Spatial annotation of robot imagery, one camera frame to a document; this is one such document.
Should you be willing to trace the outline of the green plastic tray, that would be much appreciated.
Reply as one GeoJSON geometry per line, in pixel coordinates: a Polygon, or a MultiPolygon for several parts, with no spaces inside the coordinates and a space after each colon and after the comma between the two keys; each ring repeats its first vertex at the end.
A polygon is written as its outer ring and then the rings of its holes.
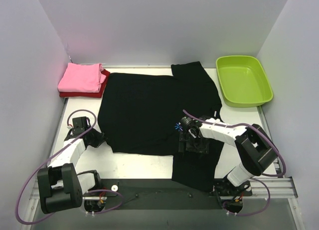
{"type": "Polygon", "coordinates": [[[257,107],[273,99],[267,75],[255,57],[220,57],[216,60],[216,71],[224,101],[230,107],[257,107]]]}

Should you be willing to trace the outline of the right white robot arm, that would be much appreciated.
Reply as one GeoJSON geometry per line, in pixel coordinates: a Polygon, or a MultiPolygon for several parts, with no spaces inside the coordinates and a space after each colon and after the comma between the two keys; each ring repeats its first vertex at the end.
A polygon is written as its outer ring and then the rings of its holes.
{"type": "Polygon", "coordinates": [[[257,124],[226,124],[214,118],[184,116],[179,122],[179,151],[209,153],[209,141],[216,140],[237,149],[241,162],[224,178],[224,185],[238,188],[260,176],[279,157],[273,142],[257,124]]]}

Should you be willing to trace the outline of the black t shirt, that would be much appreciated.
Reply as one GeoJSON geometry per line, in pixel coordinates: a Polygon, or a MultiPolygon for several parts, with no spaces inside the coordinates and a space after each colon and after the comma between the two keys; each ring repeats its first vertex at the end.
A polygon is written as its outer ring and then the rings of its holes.
{"type": "Polygon", "coordinates": [[[171,66],[170,76],[112,73],[98,125],[115,153],[173,156],[172,180],[210,192],[224,144],[209,140],[209,152],[179,152],[178,123],[190,113],[220,118],[221,99],[200,62],[171,66]]]}

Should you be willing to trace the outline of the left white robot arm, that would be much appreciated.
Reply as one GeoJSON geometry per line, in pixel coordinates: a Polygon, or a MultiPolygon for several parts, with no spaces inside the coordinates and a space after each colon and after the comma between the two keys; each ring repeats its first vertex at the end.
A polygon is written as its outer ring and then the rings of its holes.
{"type": "Polygon", "coordinates": [[[44,214],[51,214],[82,205],[83,195],[102,191],[102,181],[96,170],[76,173],[75,166],[87,147],[98,148],[104,134],[91,128],[87,117],[72,119],[72,127],[64,139],[67,147],[48,167],[37,173],[40,206],[44,214]]]}

